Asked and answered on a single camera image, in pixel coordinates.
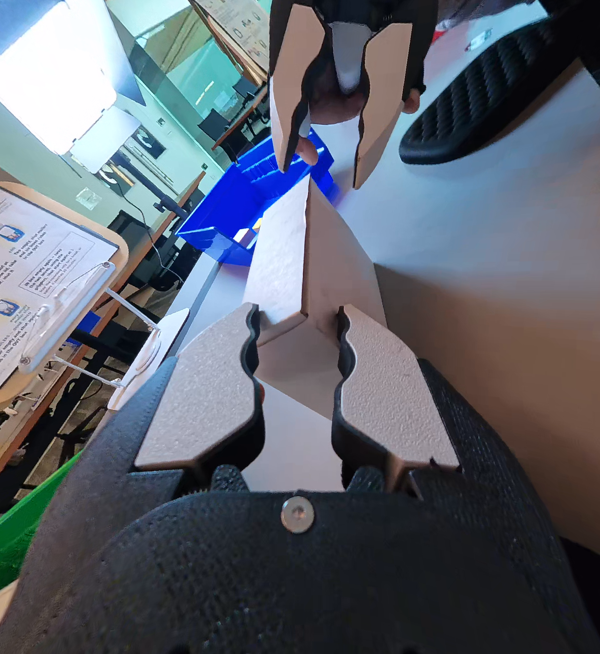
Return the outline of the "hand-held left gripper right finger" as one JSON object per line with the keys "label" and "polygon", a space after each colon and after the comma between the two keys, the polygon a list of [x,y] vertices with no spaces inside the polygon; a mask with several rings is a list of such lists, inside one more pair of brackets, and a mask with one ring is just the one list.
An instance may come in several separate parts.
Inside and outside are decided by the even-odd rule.
{"label": "hand-held left gripper right finger", "polygon": [[459,468],[426,377],[414,352],[352,304],[341,306],[331,443],[344,471],[363,466],[382,473],[385,487],[401,487],[410,470]]}

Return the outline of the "large printed instruction sheet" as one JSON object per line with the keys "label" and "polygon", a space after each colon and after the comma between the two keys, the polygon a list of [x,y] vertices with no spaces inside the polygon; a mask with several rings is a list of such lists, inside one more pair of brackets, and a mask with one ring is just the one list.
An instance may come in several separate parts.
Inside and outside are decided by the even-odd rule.
{"label": "large printed instruction sheet", "polygon": [[115,242],[0,187],[0,389],[32,373],[116,271]]}

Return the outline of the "bright light panel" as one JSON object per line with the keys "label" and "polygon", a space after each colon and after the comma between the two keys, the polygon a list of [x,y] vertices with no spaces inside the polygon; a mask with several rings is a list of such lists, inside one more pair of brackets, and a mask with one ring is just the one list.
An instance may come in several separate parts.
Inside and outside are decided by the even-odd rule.
{"label": "bright light panel", "polygon": [[58,156],[95,174],[146,106],[105,1],[0,1],[0,102]]}

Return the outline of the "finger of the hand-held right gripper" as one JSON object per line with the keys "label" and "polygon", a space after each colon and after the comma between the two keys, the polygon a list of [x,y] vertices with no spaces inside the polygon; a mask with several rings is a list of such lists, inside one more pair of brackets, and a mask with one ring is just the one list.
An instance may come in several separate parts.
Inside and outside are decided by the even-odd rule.
{"label": "finger of the hand-held right gripper", "polygon": [[273,4],[270,19],[269,98],[272,143],[286,173],[310,127],[310,99],[326,52],[325,24],[313,4]]}
{"label": "finger of the hand-held right gripper", "polygon": [[368,83],[368,96],[359,120],[356,190],[377,167],[402,112],[412,29],[411,23],[393,23],[372,36],[363,49],[361,80]]}

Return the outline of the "person's right hand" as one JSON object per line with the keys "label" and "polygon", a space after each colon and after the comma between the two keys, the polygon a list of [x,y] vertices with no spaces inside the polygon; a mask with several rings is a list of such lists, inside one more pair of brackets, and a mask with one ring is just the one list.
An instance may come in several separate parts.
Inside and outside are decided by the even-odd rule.
{"label": "person's right hand", "polygon": [[[421,93],[419,88],[410,91],[402,111],[413,114],[418,111]],[[340,88],[337,71],[333,61],[325,64],[320,75],[316,78],[309,102],[311,119],[314,124],[331,125],[346,122],[360,115],[366,99],[361,90],[344,94]],[[308,137],[300,136],[296,146],[296,154],[311,166],[318,162],[318,153]]]}

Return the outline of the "green plastic bin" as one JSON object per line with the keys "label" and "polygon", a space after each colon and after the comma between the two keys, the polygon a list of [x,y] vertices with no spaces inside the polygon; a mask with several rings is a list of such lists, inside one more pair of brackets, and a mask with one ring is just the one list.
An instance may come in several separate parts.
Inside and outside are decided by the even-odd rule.
{"label": "green plastic bin", "polygon": [[0,591],[18,578],[44,511],[79,457],[75,455],[0,517]]}

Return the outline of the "blue plastic bin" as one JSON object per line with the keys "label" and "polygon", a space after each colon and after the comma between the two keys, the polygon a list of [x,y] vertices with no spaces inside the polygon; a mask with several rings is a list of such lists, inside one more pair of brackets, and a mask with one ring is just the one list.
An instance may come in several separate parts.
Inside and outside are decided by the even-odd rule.
{"label": "blue plastic bin", "polygon": [[334,204],[339,189],[330,174],[334,158],[320,136],[310,130],[309,139],[319,154],[318,163],[309,166],[294,156],[287,173],[277,167],[272,138],[267,137],[232,163],[209,194],[181,225],[177,236],[205,252],[217,262],[249,266],[256,237],[238,241],[244,230],[254,230],[280,197],[310,175],[325,197]]}

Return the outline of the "black office chair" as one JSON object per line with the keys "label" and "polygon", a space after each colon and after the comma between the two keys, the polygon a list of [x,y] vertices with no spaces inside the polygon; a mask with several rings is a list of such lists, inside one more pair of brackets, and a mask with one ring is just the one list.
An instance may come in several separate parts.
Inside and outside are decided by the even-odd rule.
{"label": "black office chair", "polygon": [[235,150],[231,143],[230,123],[222,114],[212,109],[201,122],[198,129],[213,143],[212,150],[222,148],[228,155],[234,156]]}

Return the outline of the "document stand with wooden board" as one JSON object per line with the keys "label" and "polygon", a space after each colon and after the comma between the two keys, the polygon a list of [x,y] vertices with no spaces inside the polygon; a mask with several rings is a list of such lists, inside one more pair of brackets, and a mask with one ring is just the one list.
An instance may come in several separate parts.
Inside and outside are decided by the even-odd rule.
{"label": "document stand with wooden board", "polygon": [[217,44],[257,87],[268,80],[269,15],[258,1],[190,1]]}
{"label": "document stand with wooden board", "polygon": [[82,369],[75,366],[70,362],[65,362],[63,358],[57,355],[59,348],[64,345],[64,342],[71,336],[72,332],[78,327],[81,320],[92,309],[94,304],[104,295],[109,295],[110,298],[117,300],[122,306],[132,311],[141,321],[143,321],[150,330],[150,335],[146,340],[140,352],[136,355],[134,361],[130,365],[128,371],[124,374],[121,380],[103,380],[101,377],[89,373],[89,376],[99,380],[101,383],[106,383],[112,386],[115,390],[108,403],[110,411],[118,411],[129,401],[132,396],[154,375],[158,367],[163,363],[167,357],[173,342],[177,338],[179,332],[184,327],[189,318],[189,310],[183,309],[170,316],[162,318],[158,323],[154,323],[149,319],[143,309],[137,309],[130,305],[126,299],[119,296],[112,290],[112,286],[117,282],[117,277],[126,266],[128,261],[128,247],[122,237],[111,230],[108,230],[101,225],[95,224],[90,220],[76,214],[74,211],[58,204],[21,184],[15,183],[1,183],[0,187],[9,190],[10,192],[33,202],[34,204],[46,208],[47,210],[63,217],[76,225],[82,225],[94,232],[97,232],[102,237],[111,240],[118,244],[119,251],[112,261],[116,266],[116,271],[110,275],[106,284],[101,285],[101,289],[93,296],[89,304],[84,306],[79,315],[75,315],[72,320],[72,326],[68,327],[65,332],[63,340],[55,339],[56,345],[51,348],[43,356],[43,359],[36,364],[36,369],[32,373],[21,373],[15,371],[10,376],[10,379],[0,389],[0,410],[8,406],[12,400],[19,397],[36,379],[37,375],[45,371],[46,364],[50,361],[58,362],[59,364],[66,365],[79,372]]}

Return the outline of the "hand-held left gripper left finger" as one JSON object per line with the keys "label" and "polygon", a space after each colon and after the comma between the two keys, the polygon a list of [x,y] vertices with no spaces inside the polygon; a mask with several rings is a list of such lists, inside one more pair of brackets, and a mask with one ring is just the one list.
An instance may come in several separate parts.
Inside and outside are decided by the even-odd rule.
{"label": "hand-held left gripper left finger", "polygon": [[263,450],[265,427],[257,304],[246,302],[199,333],[177,355],[134,462],[143,471],[240,471]]}

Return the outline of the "cardboard strip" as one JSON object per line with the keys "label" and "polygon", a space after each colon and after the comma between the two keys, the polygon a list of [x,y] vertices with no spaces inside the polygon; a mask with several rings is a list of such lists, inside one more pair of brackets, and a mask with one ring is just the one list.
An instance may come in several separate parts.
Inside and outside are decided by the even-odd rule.
{"label": "cardboard strip", "polygon": [[387,323],[374,264],[310,176],[264,212],[243,300],[259,307],[258,378],[331,419],[339,308]]}

